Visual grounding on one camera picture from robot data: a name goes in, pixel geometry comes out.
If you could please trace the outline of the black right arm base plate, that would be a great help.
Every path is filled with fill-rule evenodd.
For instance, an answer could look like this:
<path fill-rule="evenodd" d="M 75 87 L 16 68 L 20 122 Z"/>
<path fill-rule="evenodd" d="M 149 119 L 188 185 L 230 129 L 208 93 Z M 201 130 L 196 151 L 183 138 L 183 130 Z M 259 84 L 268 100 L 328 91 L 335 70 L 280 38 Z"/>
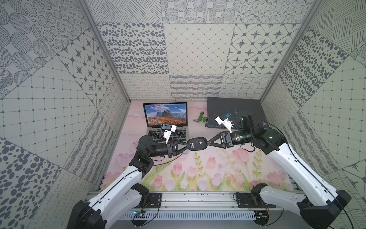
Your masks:
<path fill-rule="evenodd" d="M 233 194 L 239 209 L 275 209 L 276 205 L 266 204 L 259 195 L 250 192 L 236 192 Z"/>

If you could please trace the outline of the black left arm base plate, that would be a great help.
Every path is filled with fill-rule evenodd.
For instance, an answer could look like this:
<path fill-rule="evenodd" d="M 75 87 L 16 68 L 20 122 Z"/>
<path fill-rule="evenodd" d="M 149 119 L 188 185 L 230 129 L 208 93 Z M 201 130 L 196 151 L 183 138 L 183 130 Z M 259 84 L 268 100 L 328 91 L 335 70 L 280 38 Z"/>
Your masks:
<path fill-rule="evenodd" d="M 143 194 L 137 208 L 159 209 L 161 207 L 162 193 Z"/>

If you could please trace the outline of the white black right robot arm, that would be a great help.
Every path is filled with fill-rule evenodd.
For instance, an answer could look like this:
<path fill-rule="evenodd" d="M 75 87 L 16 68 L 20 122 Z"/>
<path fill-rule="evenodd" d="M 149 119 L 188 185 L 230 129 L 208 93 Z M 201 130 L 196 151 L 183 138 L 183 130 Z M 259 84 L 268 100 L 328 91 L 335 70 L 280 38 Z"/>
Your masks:
<path fill-rule="evenodd" d="M 284 134 L 273 128 L 256 125 L 249 115 L 241 117 L 238 130 L 229 115 L 215 118 L 227 131 L 208 140 L 208 145 L 229 148 L 250 143 L 276 161 L 303 190 L 303 195 L 292 194 L 258 183 L 251 189 L 252 205 L 275 205 L 299 215 L 313 229 L 328 229 L 351 201 L 345 190 L 338 190 L 323 180 L 292 148 Z"/>

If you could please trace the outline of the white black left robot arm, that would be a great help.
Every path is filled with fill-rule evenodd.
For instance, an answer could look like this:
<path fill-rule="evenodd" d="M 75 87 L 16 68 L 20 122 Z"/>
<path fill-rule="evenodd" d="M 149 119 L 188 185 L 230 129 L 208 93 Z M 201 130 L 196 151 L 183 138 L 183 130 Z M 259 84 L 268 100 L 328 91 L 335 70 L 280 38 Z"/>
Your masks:
<path fill-rule="evenodd" d="M 79 201 L 73 207 L 67 225 L 69 229 L 109 229 L 123 214 L 147 203 L 149 190 L 140 181 L 154 165 L 153 157 L 176 156 L 193 149 L 193 139 L 187 142 L 154 142 L 145 135 L 139 139 L 136 153 L 126 170 L 104 191 L 88 202 Z"/>

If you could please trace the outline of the black wireless mouse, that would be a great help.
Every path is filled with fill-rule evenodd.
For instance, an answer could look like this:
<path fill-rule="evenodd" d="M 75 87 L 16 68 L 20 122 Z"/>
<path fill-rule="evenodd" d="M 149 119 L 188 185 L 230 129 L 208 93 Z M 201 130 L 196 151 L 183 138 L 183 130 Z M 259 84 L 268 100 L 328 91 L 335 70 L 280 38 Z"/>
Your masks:
<path fill-rule="evenodd" d="M 187 141 L 188 149 L 190 151 L 205 150 L 208 146 L 207 139 L 205 137 L 196 137 Z"/>

